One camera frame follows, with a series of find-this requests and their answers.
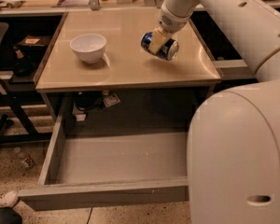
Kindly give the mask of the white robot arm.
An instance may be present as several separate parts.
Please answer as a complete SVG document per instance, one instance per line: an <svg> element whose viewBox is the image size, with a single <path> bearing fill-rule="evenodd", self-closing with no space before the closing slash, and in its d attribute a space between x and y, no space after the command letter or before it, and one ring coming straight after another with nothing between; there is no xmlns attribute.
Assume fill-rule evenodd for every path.
<svg viewBox="0 0 280 224"><path fill-rule="evenodd" d="M202 5L257 83L196 110L187 146L191 224L280 224L280 12L261 0L164 0L151 51Z"/></svg>

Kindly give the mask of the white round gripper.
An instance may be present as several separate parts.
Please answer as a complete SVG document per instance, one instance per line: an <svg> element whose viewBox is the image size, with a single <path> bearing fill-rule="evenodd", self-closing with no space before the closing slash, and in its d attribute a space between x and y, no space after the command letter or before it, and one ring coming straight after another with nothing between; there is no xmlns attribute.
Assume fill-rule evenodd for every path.
<svg viewBox="0 0 280 224"><path fill-rule="evenodd" d="M151 33L148 50L156 54L171 38L171 34L180 31L189 21L190 6L184 3L164 2L158 15L160 27Z"/></svg>

